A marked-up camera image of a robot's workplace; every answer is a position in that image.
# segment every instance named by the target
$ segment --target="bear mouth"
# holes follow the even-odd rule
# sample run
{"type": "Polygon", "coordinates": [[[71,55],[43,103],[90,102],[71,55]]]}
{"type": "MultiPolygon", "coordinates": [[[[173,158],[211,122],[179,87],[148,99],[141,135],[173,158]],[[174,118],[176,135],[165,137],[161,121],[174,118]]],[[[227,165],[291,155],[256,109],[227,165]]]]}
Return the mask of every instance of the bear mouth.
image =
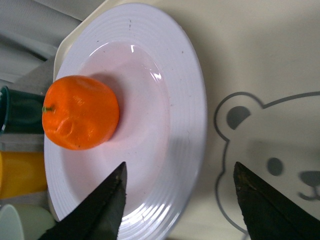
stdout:
{"type": "Polygon", "coordinates": [[[300,198],[302,198],[303,200],[306,200],[306,201],[320,201],[320,195],[318,193],[318,190],[317,190],[317,187],[312,187],[312,190],[313,190],[313,195],[312,196],[307,196],[307,195],[304,195],[302,192],[299,192],[298,195],[300,198]]]}

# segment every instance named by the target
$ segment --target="fake orange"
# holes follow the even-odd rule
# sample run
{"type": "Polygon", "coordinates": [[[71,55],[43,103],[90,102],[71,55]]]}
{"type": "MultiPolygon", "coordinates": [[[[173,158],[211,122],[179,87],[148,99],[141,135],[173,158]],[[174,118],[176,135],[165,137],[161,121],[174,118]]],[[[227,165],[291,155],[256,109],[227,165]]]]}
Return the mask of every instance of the fake orange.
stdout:
{"type": "Polygon", "coordinates": [[[113,135],[119,121],[115,93],[102,82],[80,75],[56,80],[48,89],[42,108],[42,126],[55,144],[85,150],[113,135]]]}

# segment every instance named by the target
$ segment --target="bear face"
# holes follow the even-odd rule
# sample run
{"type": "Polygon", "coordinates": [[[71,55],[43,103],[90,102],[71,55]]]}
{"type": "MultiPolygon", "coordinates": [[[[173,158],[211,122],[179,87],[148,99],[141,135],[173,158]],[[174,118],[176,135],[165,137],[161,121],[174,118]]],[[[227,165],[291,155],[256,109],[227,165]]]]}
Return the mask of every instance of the bear face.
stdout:
{"type": "Polygon", "coordinates": [[[241,162],[267,183],[320,219],[320,92],[263,103],[248,92],[227,96],[214,113],[225,141],[216,201],[224,217],[247,233],[233,180],[241,162]]]}

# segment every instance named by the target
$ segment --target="table surface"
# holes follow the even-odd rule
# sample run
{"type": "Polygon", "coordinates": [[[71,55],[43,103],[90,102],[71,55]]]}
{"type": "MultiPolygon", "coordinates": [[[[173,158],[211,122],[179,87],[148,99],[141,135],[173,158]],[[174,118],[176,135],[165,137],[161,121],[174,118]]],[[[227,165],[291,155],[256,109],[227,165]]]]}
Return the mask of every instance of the table surface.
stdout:
{"type": "MultiPolygon", "coordinates": [[[[249,237],[234,227],[230,219],[233,211],[238,211],[234,203],[229,203],[228,197],[233,193],[224,192],[221,195],[229,206],[227,213],[230,215],[222,211],[221,202],[217,201],[218,179],[223,168],[229,165],[224,165],[225,141],[214,127],[214,113],[219,104],[234,93],[250,93],[264,103],[272,103],[320,89],[317,64],[320,60],[320,2],[106,0],[61,43],[53,69],[53,60],[48,61],[45,81],[34,84],[35,78],[29,76],[27,83],[22,82],[21,87],[44,93],[52,82],[52,75],[55,78],[65,55],[82,30],[104,11],[130,2],[154,5],[181,25],[198,55],[206,86],[208,136],[203,166],[188,206],[167,239],[248,240],[249,237]]],[[[42,79],[39,72],[34,74],[38,74],[37,79],[42,79]]],[[[303,119],[305,114],[298,112],[295,117],[303,119]]],[[[31,136],[31,139],[33,142],[23,139],[23,136],[20,141],[0,138],[5,150],[15,149],[15,146],[26,150],[43,149],[42,136],[31,136]],[[24,147],[24,142],[32,143],[33,148],[24,147]]],[[[242,153],[240,149],[230,155],[242,153]]],[[[286,176],[281,180],[283,183],[291,181],[292,178],[286,176]]],[[[46,193],[42,192],[23,201],[34,200],[48,207],[46,197],[46,193]]],[[[312,204],[313,209],[320,209],[320,201],[312,204]]]]}

